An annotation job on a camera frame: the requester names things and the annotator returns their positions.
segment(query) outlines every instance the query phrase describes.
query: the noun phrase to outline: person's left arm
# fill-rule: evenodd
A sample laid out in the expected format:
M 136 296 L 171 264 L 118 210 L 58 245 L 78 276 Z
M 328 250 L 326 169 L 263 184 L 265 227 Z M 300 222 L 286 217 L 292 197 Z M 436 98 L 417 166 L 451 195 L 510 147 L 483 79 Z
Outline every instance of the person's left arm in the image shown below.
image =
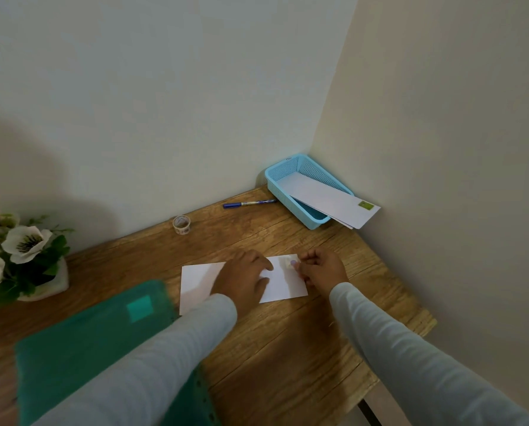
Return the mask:
M 240 251 L 219 273 L 211 296 L 44 414 L 34 426 L 152 426 L 161 421 L 193 369 L 261 300 L 272 265 Z

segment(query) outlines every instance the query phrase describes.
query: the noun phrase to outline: person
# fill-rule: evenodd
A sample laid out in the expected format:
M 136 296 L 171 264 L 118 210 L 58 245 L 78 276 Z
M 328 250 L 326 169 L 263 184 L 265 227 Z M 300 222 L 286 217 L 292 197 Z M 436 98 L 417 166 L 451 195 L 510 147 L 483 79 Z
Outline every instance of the person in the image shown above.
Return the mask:
M 332 305 L 353 347 L 414 425 L 529 425 L 529 413 L 480 376 L 407 329 L 348 282 L 333 251 L 299 254 L 296 270 Z M 256 307 L 272 265 L 239 251 L 211 296 L 131 351 L 55 408 L 37 426 L 154 425 L 196 365 Z

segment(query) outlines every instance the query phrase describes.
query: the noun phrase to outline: basket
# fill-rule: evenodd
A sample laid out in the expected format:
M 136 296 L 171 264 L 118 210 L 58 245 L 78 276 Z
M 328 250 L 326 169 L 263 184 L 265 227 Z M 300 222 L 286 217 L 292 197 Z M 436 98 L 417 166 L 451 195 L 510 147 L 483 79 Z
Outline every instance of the basket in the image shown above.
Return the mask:
M 275 197 L 280 200 L 291 213 L 296 215 L 296 218 L 310 230 L 318 228 L 323 223 L 328 222 L 331 218 L 326 214 L 322 214 L 314 208 L 303 204 L 301 201 L 293 199 L 282 188 L 280 188 L 277 182 L 294 172 L 300 172 L 302 175 L 318 180 L 325 185 L 337 188 L 338 190 L 344 191 L 352 196 L 354 195 L 349 188 L 339 182 L 339 180 L 335 179 L 322 166 L 317 164 L 307 155 L 296 154 L 282 160 L 280 163 L 270 166 L 264 171 L 264 176 L 268 180 L 268 190 L 270 190 L 270 192 L 273 193 Z

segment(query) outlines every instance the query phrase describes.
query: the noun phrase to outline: long sleeve shirt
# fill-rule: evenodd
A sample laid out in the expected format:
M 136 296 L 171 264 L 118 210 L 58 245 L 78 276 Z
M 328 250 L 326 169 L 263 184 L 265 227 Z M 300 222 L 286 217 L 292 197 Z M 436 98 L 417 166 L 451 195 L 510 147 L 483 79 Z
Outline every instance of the long sleeve shirt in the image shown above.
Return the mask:
M 529 426 L 529 413 L 425 342 L 353 285 L 330 294 L 353 347 L 417 425 Z M 43 415 L 36 426 L 151 426 L 195 366 L 231 331 L 237 310 L 214 294 Z

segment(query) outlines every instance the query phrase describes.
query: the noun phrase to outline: person's left hand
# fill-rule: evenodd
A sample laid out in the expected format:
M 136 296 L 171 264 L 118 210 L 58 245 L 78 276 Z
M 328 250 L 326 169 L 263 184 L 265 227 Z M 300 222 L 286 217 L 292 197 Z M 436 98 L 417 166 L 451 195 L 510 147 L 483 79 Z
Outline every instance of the person's left hand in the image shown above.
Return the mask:
M 261 272 L 274 267 L 268 258 L 256 250 L 239 251 L 229 260 L 215 279 L 211 294 L 221 293 L 230 298 L 237 308 L 237 319 L 256 307 L 268 284 Z

